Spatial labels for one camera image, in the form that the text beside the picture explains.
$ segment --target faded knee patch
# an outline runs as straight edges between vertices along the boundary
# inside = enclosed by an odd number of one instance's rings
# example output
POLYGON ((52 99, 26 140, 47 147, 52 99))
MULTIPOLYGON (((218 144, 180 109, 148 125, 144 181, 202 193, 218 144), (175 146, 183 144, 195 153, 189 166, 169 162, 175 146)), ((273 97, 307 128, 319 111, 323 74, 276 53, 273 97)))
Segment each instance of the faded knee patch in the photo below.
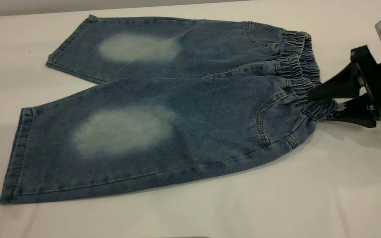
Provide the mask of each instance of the faded knee patch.
POLYGON ((74 131, 72 142, 84 155, 149 149, 173 134, 174 118, 175 113, 163 106, 100 110, 74 131))
POLYGON ((104 40, 99 52, 104 58, 131 63, 148 60, 172 60, 180 50, 175 38, 118 34, 104 40))

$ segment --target white surface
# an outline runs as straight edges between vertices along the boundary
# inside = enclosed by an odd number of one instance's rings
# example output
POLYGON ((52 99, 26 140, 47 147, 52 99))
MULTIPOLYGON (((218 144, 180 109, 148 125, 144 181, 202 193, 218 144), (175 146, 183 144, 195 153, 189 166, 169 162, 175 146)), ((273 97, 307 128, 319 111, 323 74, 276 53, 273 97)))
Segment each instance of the white surface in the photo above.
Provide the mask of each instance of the white surface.
MULTIPOLYGON (((21 107, 93 84, 44 66, 88 14, 257 21, 313 36, 327 80, 352 48, 381 62, 381 1, 263 0, 0 17, 0 191, 21 107)), ((381 238, 381 127, 322 122, 279 160, 129 195, 0 206, 0 237, 381 238)))
POLYGON ((0 16, 245 0, 0 0, 0 16))

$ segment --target gathered waistband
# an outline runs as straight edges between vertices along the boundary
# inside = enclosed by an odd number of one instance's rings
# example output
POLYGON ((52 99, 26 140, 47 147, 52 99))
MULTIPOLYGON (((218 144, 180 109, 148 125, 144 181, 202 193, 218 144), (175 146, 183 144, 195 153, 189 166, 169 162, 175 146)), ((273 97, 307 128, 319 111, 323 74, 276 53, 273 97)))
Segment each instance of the gathered waistband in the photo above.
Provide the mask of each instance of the gathered waistband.
POLYGON ((320 121, 334 110, 337 104, 333 99, 308 100, 308 91, 321 84, 308 33, 284 32, 280 54, 274 64, 277 75, 287 80, 287 89, 305 114, 320 121))

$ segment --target jeans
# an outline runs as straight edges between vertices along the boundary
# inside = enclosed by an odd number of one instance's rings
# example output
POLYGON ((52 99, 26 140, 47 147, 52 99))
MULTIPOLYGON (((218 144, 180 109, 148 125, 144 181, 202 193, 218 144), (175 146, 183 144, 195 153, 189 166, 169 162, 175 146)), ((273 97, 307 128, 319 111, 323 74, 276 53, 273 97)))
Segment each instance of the jeans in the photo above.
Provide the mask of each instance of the jeans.
POLYGON ((47 66, 98 85, 21 110, 0 204, 253 168, 298 147, 336 105, 307 99, 320 84, 307 33, 250 21, 90 16, 47 66))

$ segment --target black robotic end effector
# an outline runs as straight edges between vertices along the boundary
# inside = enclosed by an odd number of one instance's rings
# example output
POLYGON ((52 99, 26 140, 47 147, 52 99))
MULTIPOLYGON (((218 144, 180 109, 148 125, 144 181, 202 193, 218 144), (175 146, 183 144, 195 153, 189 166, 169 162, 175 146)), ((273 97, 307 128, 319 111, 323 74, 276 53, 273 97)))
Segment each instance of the black robotic end effector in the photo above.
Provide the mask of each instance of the black robotic end effector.
POLYGON ((353 98, 338 105, 325 120, 355 123, 367 128, 381 122, 381 63, 367 46, 351 50, 351 63, 331 80, 311 89, 308 99, 353 98), (367 93, 360 96, 360 88, 367 93))

